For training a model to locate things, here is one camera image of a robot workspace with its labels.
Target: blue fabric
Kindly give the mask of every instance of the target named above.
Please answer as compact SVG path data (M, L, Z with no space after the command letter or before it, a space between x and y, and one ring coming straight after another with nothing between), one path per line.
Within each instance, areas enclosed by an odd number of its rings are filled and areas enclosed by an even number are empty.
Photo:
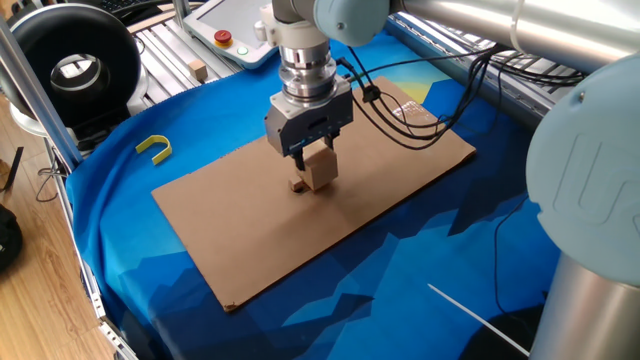
M367 68L416 57L386 34L357 51ZM332 52L348 53L340 44ZM493 231L526 190L531 134L505 116L488 136L457 128L478 150L472 161L226 314L151 191L264 135L269 96L280 88L278 62L127 120L69 177L76 242L112 320L124 325L132 313L178 359L457 359L480 326L427 284L480 316L498 314ZM424 105L436 116L453 112L463 90L428 63L381 75L410 94L431 87ZM478 100L461 123L486 132L493 117ZM135 152L152 134L173 147L155 167L158 149ZM500 295L508 309L543 303L549 289L558 251L537 212L527 202L501 230Z

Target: yellow magnet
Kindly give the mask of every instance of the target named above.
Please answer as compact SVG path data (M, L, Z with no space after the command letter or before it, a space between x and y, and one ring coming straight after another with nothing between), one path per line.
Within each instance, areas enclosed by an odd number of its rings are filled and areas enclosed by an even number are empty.
M153 164L154 165L158 165L162 162L162 160L166 159L167 156L171 155L171 152L173 150L171 150L171 143L169 142L169 139L167 139L166 137L162 136L162 135L151 135L149 136L149 138L143 142L140 143L140 145L136 146L136 151L138 152L138 154L140 154L141 152L147 150L147 148L149 148L149 146L153 145L153 144L167 144L167 147L162 150L158 155L153 157Z

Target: black device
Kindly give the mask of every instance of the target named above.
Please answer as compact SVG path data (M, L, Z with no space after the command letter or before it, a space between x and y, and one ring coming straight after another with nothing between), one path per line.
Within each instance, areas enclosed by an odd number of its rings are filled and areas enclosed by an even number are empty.
M0 205L0 273L13 263L22 250L22 232L16 216Z
M78 140L127 119L127 102L136 89L140 55L127 28L114 16L81 4L47 6L12 28L18 44L63 124ZM90 65L80 75L59 74L65 59ZM0 85L23 114L35 118L0 66Z

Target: metal pole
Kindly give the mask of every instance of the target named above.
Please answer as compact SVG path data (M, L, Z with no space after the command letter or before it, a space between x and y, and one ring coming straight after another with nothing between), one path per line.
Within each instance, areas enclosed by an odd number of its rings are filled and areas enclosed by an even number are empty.
M176 10L176 22L184 29L184 18L191 14L189 0L173 0L173 8Z
M75 170L82 162L80 151L78 151L71 139L42 84L38 81L31 65L29 65L22 49L20 49L18 42L4 20L0 20L0 31L0 61L2 61L2 65L7 69L11 80L16 84L31 111L58 149L62 162L69 171Z
M562 255L530 360L640 359L640 289Z
M637 0L393 0L394 10L593 72L640 49Z

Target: black cable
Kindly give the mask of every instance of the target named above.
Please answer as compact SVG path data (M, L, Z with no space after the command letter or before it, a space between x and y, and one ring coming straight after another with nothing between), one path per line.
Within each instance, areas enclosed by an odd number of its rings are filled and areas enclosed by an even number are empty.
M356 59L358 66L360 66L360 69L362 69L362 72L364 73L364 76L366 76L367 81L369 81L369 84L373 85L373 80L371 80L371 76L369 76L369 72L365 70L364 65L362 65L362 62L360 61L360 58L358 57L356 52L353 50L351 46L347 46L347 49L349 49L349 52L351 52L351 55L353 55L353 57Z
M512 320L518 321L519 323L521 323L524 328L527 330L527 332L529 333L529 335L531 335L531 337L533 338L535 336L535 334L533 333L533 331L531 331L531 329L529 328L529 325L527 324L526 321L513 316L509 313L507 313L504 308L502 307L502 305L500 304L500 296L498 295L498 232L500 231L500 228L502 227L502 225L509 220L509 218L516 213L516 211L518 211L518 209L520 209L520 207L522 207L522 205L524 205L525 201L527 201L529 199L529 195L527 194L527 196L524 197L524 199L522 199L522 201L520 201L518 203L518 205L516 205L510 212L509 214L507 214L507 216L504 217L504 219L500 220L500 222L498 223L498 226L496 226L496 229L493 233L493 284L494 284L494 295L495 295L495 300L496 300L496 305L498 306L498 309L500 310L500 312L509 317Z
M343 65L344 67L347 68L347 70L349 70L351 73L353 73L354 77L356 78L356 80L358 81L358 84L360 85L360 87L362 88L363 94L365 94L367 91L375 91L375 89L377 89L377 87L375 86L375 84L373 83L373 81L371 80L371 78L368 76L368 72L367 70L364 68L364 66L362 65L362 62L360 61L360 59L358 58L358 55L355 53L355 51L353 51L352 48L349 48L349 50L351 51L351 54L353 55L353 57L356 59L358 65L360 66L362 72L365 74L365 76L368 77L368 81L370 82L370 87L365 87L364 83L362 82L362 79L360 77L360 74L358 74L355 70L355 68L353 67L353 65L351 65L346 59L341 58L338 59L338 63L340 65ZM391 122L389 119L387 119L386 116L384 116L382 114L382 112L380 111L380 109L378 109L378 107L375 104L375 100L378 100L379 97L377 99L373 99L372 101L369 101L369 105L371 106L371 108L373 109L373 111L378 115L378 117L385 123L387 124L387 126L389 126L391 129L393 129L395 132L397 132L398 134L412 139L412 140L423 140L423 141L429 141L429 140L433 140L436 137L440 137L438 133L434 133L432 135L416 135L413 132L405 132L404 130L400 129L399 127L397 127L393 122ZM384 104L386 110L392 114L392 116L394 117L394 119L400 123L403 123L403 125L407 126L406 122L403 122L402 120L398 119L395 115L393 115L393 113L391 112L391 110L388 108L388 106L386 106L386 104Z
M58 169L54 166L51 168L43 168L38 170L38 176L43 176L43 175L47 175L47 178L44 180L44 182L42 183L42 185L40 185L40 189L38 190L38 193L36 194L36 201L39 203L48 203L51 202L55 199L58 198L58 193L56 193L52 198L49 199L40 199L40 193L42 193L42 190L44 190L44 187L47 185L47 183L49 182L49 180L51 180L54 176L60 176L60 177L67 177L65 174L62 174L60 172L58 172Z
M584 79L584 74L582 73L576 73L576 74L572 74L572 75L551 75L551 74L540 74L540 73L535 73L535 72L531 72L528 71L526 69L520 69L518 67L515 67L513 65L509 65L509 61L511 60L506 60L506 61L492 61L494 64L498 64L498 65L505 65L505 69L506 71L513 71L516 73L520 73L523 75L527 75L527 76L532 76L532 77L543 77L543 78L547 78L547 79L557 79L557 80L566 80L566 79Z
M400 109L400 113L402 114L402 121L403 121L405 124L407 124L407 125L406 125L406 126L407 126L407 131L409 131L410 133L412 133L412 134L413 134L413 131L411 130L411 126L409 126L410 124L409 124L409 122L407 121L407 114L404 112L404 108L402 107L402 104L400 104L400 101L398 101L398 99L396 99L396 97L395 97L395 96L393 96L393 95L389 94L388 92L384 92L384 91L382 91L380 94L381 94L381 95L386 95L386 96L390 97L390 98L391 98L391 100L393 100L393 102L395 102L395 103L396 103L396 105L398 106L398 109Z
M429 142L427 144L424 144L424 145L421 145L421 146L413 146L413 145L405 144L402 141L400 141L400 140L394 138L393 136L391 136L391 134L386 132L378 123L376 123L375 120L373 120L373 118L371 116L369 116L369 114L367 114L366 111L364 111L364 109L362 108L362 106L360 105L358 100L355 98L355 96L352 96L352 98L353 98L353 102L356 104L356 106L358 107L360 112L362 112L362 114L365 116L365 118L367 118L367 120L369 120L369 122L371 124L373 124L373 126L375 126L376 129L378 129L384 136L388 137L391 141L395 142L396 144L402 146L405 149L409 149L409 150L424 150L424 149L426 149L428 147L431 147L438 140L440 140L440 137L442 137L442 135L440 135L437 138L433 139L431 142Z
M421 141L430 141L427 144L424 144L422 146L412 146L412 145L407 145L402 143L401 141L399 141L398 139L396 139L395 137L391 136L389 133L387 133L386 131L384 131L382 129L382 127L380 125L378 125L368 114L366 114L364 112L364 110L362 109L362 107L360 106L360 104L358 104L357 102L357 106L358 108L363 112L363 114L365 114L365 116L367 117L367 119L372 122L372 124L374 124L376 126L376 128L378 128L378 130L380 130L381 132L383 132L383 134L385 136L387 136L388 138L392 139L394 142L396 142L397 144L400 144L401 146L405 147L405 148L409 148L409 149L414 149L414 150L418 150L418 149L425 149L429 146L432 146L435 141L439 140L446 131L448 131L449 129L451 129L451 127L453 125L455 125L455 123L460 119L460 116L462 115L462 113L465 111L465 109L469 106L469 104L477 97L478 92L480 90L480 88L482 87L482 83L484 81L484 76L486 75L487 72L487 68L489 66L489 62L491 61L491 57L497 53L500 53L502 51L508 50L508 48L496 44L494 47L492 47L491 49L485 50L485 51L481 51L479 52L481 55L478 56L476 59L473 60L473 62L471 63L470 69L469 69L469 75L468 75L468 84L465 88L465 91L458 103L458 106L456 107L456 110L454 112L453 115L451 116L446 116L444 117L444 120L439 119L437 122L433 123L433 124L429 124L429 125L414 125L414 124L409 124L406 122L406 118L405 119L399 119L395 114L393 114L393 112L389 109L389 107L387 106L387 104L384 102L383 99L381 99L380 97L380 90L375 86L375 84L373 83L373 80L371 80L369 73L371 71L367 71L362 62L360 61L360 59L358 58L357 54L355 53L355 51L350 48L349 49L351 54L354 56L354 58L356 59L358 65L360 66L362 73L367 77L367 80L369 81L369 83L371 84L369 87L365 87L362 79L361 79L361 75L358 74L355 71L355 68L349 64L349 62L344 59L341 58L339 59L338 63L340 65L345 66L354 76L355 80L358 82L358 84L360 85L360 87L363 89L363 95L364 95L364 101L368 102L369 105L371 106L371 108L373 109L373 111L376 113L376 115L387 125L389 126L392 130L394 130L396 133L398 133L400 136L403 136L405 138L408 139L412 139L412 140L421 140ZM381 66L379 68L376 69L383 69L383 68L387 68L389 66L396 66L396 65L402 65L402 64L406 64L406 63L411 63L411 62L417 62L417 61L427 61L430 59L417 59L417 60L410 60L409 62L401 62L401 63L395 63L395 64L389 64L389 65L385 65L385 66ZM480 78L477 81L477 85L476 85L476 78L478 77L478 74L480 74ZM378 109L378 107L375 104L376 100L380 100L382 106L385 108L385 110L391 114L391 116L398 121L400 124L405 125L408 127L409 132L405 132L404 130L398 128L393 122L391 122L389 119L387 119L387 117L385 115L382 114L382 112ZM438 129L438 126L440 124L444 124L445 127L442 130ZM410 128L416 128L416 127L422 127L422 128L426 128L426 127L436 127L436 130L433 134L431 135L416 135L414 134Z
M516 53L511 55L509 58L507 58L504 62L501 63L500 68L498 69L498 103L496 104L496 113L495 113L495 117L493 118L493 122L491 123L491 126L489 127L489 130L486 132L481 132L478 130L475 130L463 123L458 123L458 126L467 129L468 131L475 133L477 135L481 135L481 136L487 136L489 134L491 134L493 132L493 129L495 129L496 125L498 124L498 119L500 118L500 113L501 113L501 109L502 109L502 98L503 98L503 94L502 94L502 71L504 70L504 65L509 63L510 61L513 61L514 59L517 59L519 57L523 56L523 54L521 53Z
M114 12L111 13L111 15L120 19L122 16L133 11L142 10L142 9L146 9L146 8L158 6L158 5L171 4L171 3L172 3L171 0L151 0L151 1L143 2L139 4L123 7L121 9L115 10Z
M487 53L489 51L491 51L491 49L485 49L485 50L480 50L480 51L476 51L476 52L470 52L470 53L466 53L466 54L437 56L437 57L431 57L431 58L421 58L421 59L400 61L400 62L396 62L396 63L391 63L391 64L386 64L386 65L375 67L373 69L367 70L367 73L371 74L371 73L374 73L376 71L388 69L390 67L413 64L413 63L422 62L422 61L448 60L448 59L464 58L464 57L474 56L474 55L481 55L481 54Z

